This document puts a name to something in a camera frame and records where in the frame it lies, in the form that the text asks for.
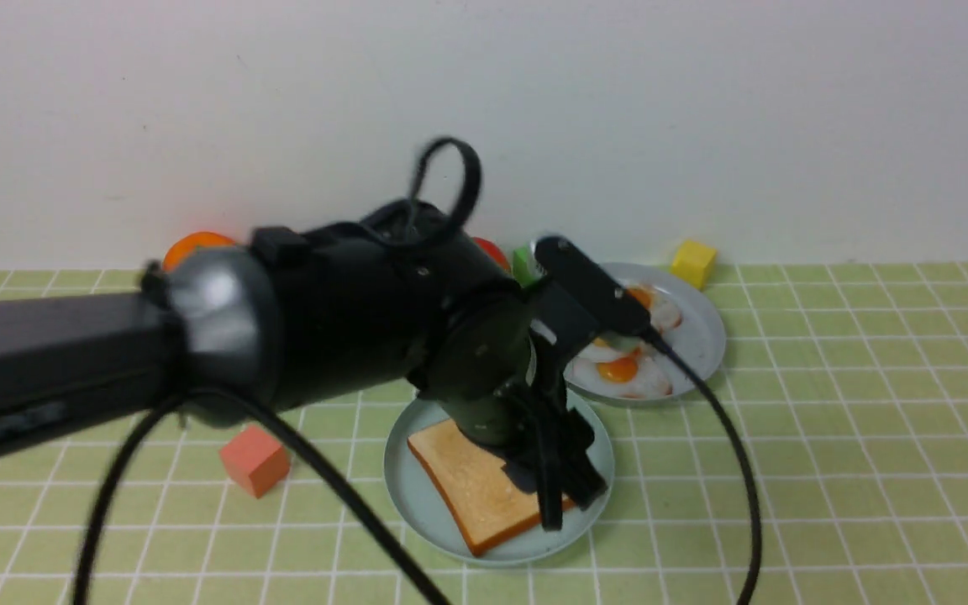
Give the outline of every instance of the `green object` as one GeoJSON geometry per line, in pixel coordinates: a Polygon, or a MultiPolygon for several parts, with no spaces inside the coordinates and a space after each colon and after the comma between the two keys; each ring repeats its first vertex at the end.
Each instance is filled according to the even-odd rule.
{"type": "MultiPolygon", "coordinates": [[[[518,254],[529,258],[515,253],[515,276],[518,254]]],[[[0,271],[0,300],[134,284],[132,271],[0,271]]],[[[791,605],[795,591],[807,605],[863,602],[861,591],[872,605],[927,604],[929,591],[968,602],[968,263],[719,265],[703,294],[729,337],[710,382],[765,473],[757,602],[791,605]]],[[[350,475],[452,602],[462,590],[472,605],[523,604],[530,591],[537,605],[596,602],[596,587],[602,605],[733,602],[721,565],[737,591],[745,496],[718,420],[688,398],[594,406],[615,450],[610,502],[588,536],[534,563],[531,581],[526,567],[464,580],[460,560],[401,523],[381,460],[413,399],[406,382],[283,418],[350,475]]],[[[0,605],[59,601],[77,528],[132,420],[0,460],[0,605]]],[[[183,439],[159,426],[115,499],[92,602],[192,602],[200,571],[201,605],[260,602],[264,590],[268,604],[420,602],[306,466],[261,499],[226,487],[216,452],[233,433],[191,422],[183,439]]]]}

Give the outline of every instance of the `fried egg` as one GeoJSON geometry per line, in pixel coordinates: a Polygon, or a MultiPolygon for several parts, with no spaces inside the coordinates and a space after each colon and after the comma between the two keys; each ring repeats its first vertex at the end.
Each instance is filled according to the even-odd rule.
{"type": "Polygon", "coordinates": [[[651,399],[666,397],[673,390],[664,369],[647,355],[629,355],[610,363],[579,357],[570,364],[570,378],[604,397],[651,399]]]}

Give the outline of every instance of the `toast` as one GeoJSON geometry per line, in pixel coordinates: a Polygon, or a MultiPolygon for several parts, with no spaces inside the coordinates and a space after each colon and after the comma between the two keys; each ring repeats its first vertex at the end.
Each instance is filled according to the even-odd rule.
{"type": "MultiPolygon", "coordinates": [[[[537,494],[518,490],[502,470],[506,464],[472,444],[453,420],[419,430],[410,451],[427,472],[473,556],[484,555],[540,524],[537,494]]],[[[562,510],[573,501],[562,497],[562,510]]]]}

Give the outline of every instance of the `orange cube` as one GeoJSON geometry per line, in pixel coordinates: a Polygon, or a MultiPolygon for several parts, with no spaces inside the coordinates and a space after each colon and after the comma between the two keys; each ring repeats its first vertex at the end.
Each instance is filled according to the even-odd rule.
{"type": "Polygon", "coordinates": [[[279,440],[250,425],[218,452],[226,474],[253,497],[262,497],[289,474],[289,455],[279,440]]]}

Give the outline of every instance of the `gray plate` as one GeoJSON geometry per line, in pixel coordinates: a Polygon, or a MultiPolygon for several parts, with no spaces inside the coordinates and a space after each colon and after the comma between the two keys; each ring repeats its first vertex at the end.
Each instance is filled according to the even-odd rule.
{"type": "MultiPolygon", "coordinates": [[[[569,394],[568,402],[572,408],[580,411],[595,430],[596,440],[588,448],[588,460],[607,480],[608,486],[613,486],[615,456],[603,422],[600,422],[588,402],[575,393],[569,394]]],[[[383,453],[383,480],[387,483],[387,493],[391,494],[395,509],[398,509],[410,529],[447,555],[473,566],[485,567],[520,566],[530,560],[543,559],[575,543],[600,516],[603,507],[607,506],[611,497],[610,489],[588,510],[573,508],[562,514],[561,531],[545,532],[538,525],[489,550],[484,556],[473,556],[443,498],[407,444],[410,435],[447,418],[437,403],[414,399],[395,421],[383,453]]]]}
{"type": "MultiPolygon", "coordinates": [[[[682,323],[676,329],[664,333],[664,340],[667,340],[667,344],[671,345],[702,379],[707,380],[708,376],[715,374],[723,364],[727,333],[723,329],[723,319],[719,317],[719,311],[707,296],[676,276],[654,267],[633,263],[604,263],[600,266],[618,282],[643,283],[646,286],[655,287],[673,300],[682,311],[682,323]]],[[[667,372],[675,388],[667,397],[629,399],[596,394],[572,380],[569,368],[566,371],[566,379],[572,390],[595,402],[630,407],[658,405],[667,399],[688,393],[694,388],[692,382],[679,371],[679,368],[675,367],[675,364],[660,354],[655,358],[660,362],[660,367],[667,372]]]]}

